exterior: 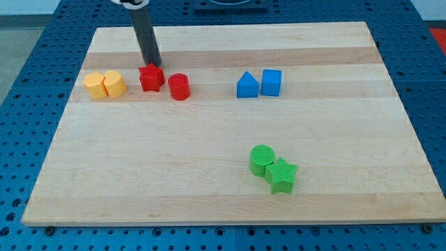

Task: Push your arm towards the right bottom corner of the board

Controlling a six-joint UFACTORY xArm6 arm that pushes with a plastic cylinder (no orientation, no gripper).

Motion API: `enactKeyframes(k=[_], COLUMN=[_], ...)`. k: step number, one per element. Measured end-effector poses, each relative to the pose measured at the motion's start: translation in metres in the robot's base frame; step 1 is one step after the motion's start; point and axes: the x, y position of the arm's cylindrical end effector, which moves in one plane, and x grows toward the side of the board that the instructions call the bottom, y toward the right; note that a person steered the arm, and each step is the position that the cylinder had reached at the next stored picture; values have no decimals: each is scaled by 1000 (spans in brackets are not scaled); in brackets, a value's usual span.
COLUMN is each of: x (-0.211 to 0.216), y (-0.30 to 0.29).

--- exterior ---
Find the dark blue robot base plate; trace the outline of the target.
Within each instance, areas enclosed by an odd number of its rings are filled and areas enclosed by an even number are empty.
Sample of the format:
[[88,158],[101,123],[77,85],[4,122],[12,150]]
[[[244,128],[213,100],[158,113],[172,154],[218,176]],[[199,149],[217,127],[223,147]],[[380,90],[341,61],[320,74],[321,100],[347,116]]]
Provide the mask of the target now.
[[194,12],[267,10],[268,0],[194,0]]

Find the grey cylindrical robot pusher arm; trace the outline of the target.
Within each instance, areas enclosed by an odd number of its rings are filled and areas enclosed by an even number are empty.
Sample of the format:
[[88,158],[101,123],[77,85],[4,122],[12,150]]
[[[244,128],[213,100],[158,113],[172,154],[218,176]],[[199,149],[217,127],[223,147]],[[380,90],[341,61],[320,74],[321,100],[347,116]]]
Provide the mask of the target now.
[[146,65],[153,63],[160,67],[162,59],[148,9],[150,0],[111,0],[111,2],[128,10],[144,63]]

